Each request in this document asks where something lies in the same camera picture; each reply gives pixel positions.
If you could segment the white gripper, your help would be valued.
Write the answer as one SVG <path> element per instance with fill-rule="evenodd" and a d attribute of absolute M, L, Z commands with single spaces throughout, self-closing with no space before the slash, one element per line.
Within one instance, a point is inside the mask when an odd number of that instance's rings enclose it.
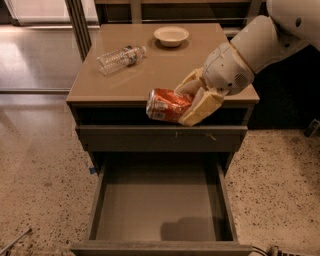
<path fill-rule="evenodd" d="M 220 44 L 205 60 L 202 68 L 193 70 L 176 88 L 175 92 L 195 96 L 191 106 L 178 122 L 194 126 L 222 106 L 225 94 L 240 93 L 254 80 L 254 73 L 229 43 Z"/>

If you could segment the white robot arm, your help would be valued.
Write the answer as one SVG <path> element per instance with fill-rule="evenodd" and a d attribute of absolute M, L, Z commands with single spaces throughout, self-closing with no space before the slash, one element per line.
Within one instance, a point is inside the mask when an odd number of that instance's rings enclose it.
<path fill-rule="evenodd" d="M 320 0 L 267 0 L 268 14 L 255 17 L 231 41 L 220 44 L 176 91 L 193 97 L 179 118 L 193 126 L 240 93 L 267 66 L 311 45 L 320 48 Z"/>

